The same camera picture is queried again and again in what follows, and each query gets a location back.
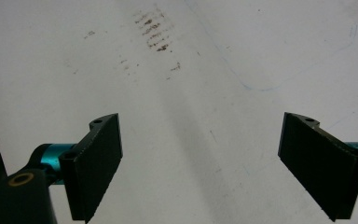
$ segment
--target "white surface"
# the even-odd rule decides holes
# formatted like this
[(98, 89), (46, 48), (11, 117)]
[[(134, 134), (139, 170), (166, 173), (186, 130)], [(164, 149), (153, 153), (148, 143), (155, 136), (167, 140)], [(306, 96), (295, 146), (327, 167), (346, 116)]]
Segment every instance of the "white surface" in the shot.
[(10, 174), (119, 113), (124, 158), (91, 223), (330, 223), (277, 156), (284, 111), (358, 141), (358, 0), (0, 1)]

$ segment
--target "white table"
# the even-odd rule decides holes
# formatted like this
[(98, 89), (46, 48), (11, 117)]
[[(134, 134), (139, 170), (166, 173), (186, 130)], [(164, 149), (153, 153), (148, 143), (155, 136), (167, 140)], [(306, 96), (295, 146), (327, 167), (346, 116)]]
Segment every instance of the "white table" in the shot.
[[(0, 1), (10, 174), (120, 116), (124, 158), (91, 223), (331, 223), (277, 156), (284, 111), (358, 141), (358, 0)], [(358, 224), (358, 200), (337, 223)]]

